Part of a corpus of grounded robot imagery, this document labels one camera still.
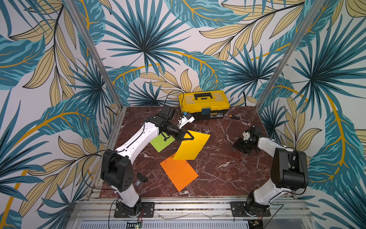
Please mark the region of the yellow paper sheet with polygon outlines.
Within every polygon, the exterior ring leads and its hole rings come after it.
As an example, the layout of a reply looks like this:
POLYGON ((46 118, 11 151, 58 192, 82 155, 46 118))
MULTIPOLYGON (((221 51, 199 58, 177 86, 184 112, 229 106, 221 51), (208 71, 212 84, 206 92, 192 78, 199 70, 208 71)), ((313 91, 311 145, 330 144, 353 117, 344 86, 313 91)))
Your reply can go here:
POLYGON ((210 135, 190 131, 194 140, 182 141, 179 149, 174 154, 173 160, 195 160, 207 143, 210 135))

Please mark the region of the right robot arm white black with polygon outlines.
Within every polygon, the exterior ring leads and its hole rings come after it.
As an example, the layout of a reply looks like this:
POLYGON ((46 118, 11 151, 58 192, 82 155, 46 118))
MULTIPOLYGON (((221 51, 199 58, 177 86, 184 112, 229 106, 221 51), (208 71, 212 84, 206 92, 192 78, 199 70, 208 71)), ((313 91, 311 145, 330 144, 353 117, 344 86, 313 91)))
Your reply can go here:
POLYGON ((251 191, 246 199, 244 207, 247 215, 257 216, 265 213, 272 200, 277 197, 307 188, 307 156, 303 151, 281 145, 256 132, 254 126, 245 131, 233 147, 248 155, 253 150, 264 151, 273 158, 270 179, 260 188, 251 191))

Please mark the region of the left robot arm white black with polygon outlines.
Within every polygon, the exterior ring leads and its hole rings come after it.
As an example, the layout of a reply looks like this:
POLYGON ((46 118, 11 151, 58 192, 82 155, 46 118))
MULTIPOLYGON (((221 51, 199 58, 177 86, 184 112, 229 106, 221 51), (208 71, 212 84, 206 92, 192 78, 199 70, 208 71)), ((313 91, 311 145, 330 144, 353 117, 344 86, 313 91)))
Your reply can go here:
POLYGON ((156 115, 145 119, 142 127, 127 142, 115 150, 106 150, 102 156, 101 179, 116 191, 122 200, 122 210, 135 216, 142 211, 141 198, 132 180, 132 165, 142 150, 156 137, 164 133, 177 141, 191 141, 194 137, 184 125, 194 121, 189 112, 183 112, 178 125, 171 122, 175 109, 164 105, 156 115))

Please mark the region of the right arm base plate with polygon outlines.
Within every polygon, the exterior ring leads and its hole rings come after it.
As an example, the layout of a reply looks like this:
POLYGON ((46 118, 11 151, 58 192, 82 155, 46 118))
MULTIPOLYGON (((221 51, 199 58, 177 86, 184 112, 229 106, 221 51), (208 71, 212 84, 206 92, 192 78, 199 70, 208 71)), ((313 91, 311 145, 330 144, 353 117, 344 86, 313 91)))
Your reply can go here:
POLYGON ((256 202, 247 204, 246 201, 230 202, 231 213, 233 217, 269 217, 269 205, 261 205, 256 202))

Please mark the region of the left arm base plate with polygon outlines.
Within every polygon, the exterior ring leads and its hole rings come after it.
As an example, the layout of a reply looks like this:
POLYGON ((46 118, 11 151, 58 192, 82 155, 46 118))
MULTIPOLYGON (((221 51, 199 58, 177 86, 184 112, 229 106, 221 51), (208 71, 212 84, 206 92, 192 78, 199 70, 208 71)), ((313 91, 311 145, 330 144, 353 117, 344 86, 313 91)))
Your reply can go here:
POLYGON ((154 202, 138 202, 134 207, 128 207, 122 202, 116 204, 115 218, 153 218, 154 202))

